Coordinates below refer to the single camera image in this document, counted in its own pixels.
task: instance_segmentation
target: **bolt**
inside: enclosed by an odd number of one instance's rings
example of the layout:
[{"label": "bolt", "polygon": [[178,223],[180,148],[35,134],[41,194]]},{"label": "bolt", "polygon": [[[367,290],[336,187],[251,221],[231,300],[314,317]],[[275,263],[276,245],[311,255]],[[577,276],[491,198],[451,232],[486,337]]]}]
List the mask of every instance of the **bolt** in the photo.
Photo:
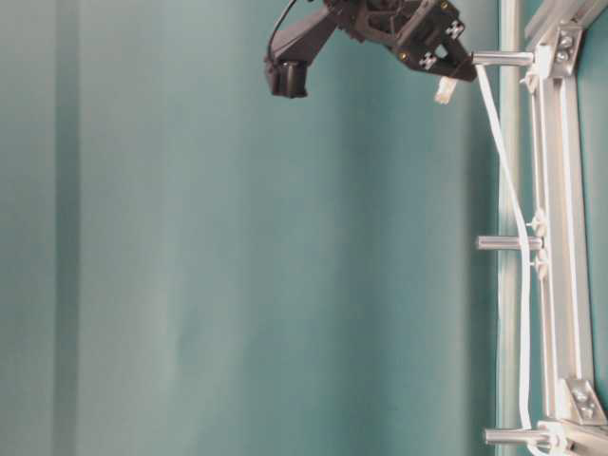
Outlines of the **bolt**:
[{"label": "bolt", "polygon": [[592,408],[588,407],[581,407],[580,413],[582,414],[583,418],[587,420],[590,420],[596,414]]},{"label": "bolt", "polygon": [[560,48],[569,49],[574,45],[574,38],[570,35],[562,36],[560,39]]},{"label": "bolt", "polygon": [[565,64],[567,61],[570,60],[570,54],[567,50],[558,50],[558,53],[556,54],[555,58],[558,63]]},{"label": "bolt", "polygon": [[581,389],[574,389],[572,395],[579,404],[586,404],[589,402],[589,395]]}]

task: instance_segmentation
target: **green backdrop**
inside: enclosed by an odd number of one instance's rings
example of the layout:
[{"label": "green backdrop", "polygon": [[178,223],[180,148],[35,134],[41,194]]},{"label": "green backdrop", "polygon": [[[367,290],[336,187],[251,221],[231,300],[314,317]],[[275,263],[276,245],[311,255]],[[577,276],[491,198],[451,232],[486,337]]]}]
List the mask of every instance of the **green backdrop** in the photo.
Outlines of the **green backdrop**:
[{"label": "green backdrop", "polygon": [[[495,48],[497,2],[457,3]],[[311,97],[274,99],[282,7],[3,6],[1,454],[491,452],[479,90],[438,106],[336,34]]]}]

